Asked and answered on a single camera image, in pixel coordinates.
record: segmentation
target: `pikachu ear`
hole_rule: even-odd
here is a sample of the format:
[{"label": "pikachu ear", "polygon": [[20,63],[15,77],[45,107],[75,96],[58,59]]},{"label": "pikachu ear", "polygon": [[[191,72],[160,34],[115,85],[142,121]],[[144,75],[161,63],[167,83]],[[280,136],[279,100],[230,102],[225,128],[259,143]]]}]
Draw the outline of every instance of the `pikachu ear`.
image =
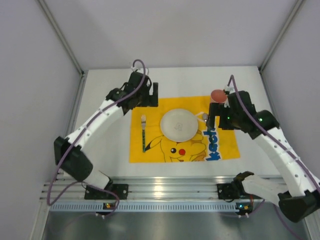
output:
[{"label": "pikachu ear", "polygon": [[154,146],[156,146],[157,144],[159,144],[161,142],[163,138],[163,135],[161,136],[157,136],[155,139],[153,139],[149,144],[148,146],[145,147],[145,150],[149,150],[149,149],[152,149]]}]

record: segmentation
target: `white plate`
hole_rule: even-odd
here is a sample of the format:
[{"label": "white plate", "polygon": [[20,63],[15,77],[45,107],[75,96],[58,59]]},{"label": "white plate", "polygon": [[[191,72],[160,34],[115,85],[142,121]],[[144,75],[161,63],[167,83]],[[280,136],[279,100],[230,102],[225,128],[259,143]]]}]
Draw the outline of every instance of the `white plate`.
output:
[{"label": "white plate", "polygon": [[198,120],[190,111],[177,108],[168,111],[160,123],[163,135],[174,142],[192,139],[198,130]]}]

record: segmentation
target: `red ball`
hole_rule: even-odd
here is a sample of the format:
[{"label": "red ball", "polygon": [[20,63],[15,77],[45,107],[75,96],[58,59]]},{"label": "red ball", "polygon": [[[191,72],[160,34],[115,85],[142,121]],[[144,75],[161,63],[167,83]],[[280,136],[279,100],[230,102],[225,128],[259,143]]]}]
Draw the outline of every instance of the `red ball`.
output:
[{"label": "red ball", "polygon": [[227,95],[221,89],[216,89],[211,92],[211,102],[222,104],[227,100]]}]

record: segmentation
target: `yellow placemat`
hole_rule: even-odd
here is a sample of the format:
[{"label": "yellow placemat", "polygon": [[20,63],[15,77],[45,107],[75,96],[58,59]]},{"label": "yellow placemat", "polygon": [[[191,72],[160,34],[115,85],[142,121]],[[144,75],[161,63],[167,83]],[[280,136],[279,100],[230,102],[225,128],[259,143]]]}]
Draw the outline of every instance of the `yellow placemat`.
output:
[{"label": "yellow placemat", "polygon": [[[136,107],[132,111],[130,136],[130,163],[171,163],[193,161],[217,161],[240,158],[235,132],[215,128],[209,133],[202,120],[208,113],[209,96],[191,96],[159,99],[158,107]],[[165,113],[173,109],[186,109],[198,117],[198,132],[189,141],[177,143],[167,139],[160,129]],[[146,116],[145,146],[142,150],[141,115]]]}]

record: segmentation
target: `metal floor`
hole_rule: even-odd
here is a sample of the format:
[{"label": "metal floor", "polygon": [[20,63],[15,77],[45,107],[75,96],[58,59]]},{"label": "metal floor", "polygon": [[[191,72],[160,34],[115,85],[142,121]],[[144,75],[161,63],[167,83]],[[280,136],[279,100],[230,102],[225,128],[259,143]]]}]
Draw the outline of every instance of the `metal floor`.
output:
[{"label": "metal floor", "polygon": [[[103,220],[94,214],[50,212],[42,240],[294,240],[266,203],[250,218],[234,218],[218,212],[120,212]],[[304,240],[304,221],[287,224]]]}]

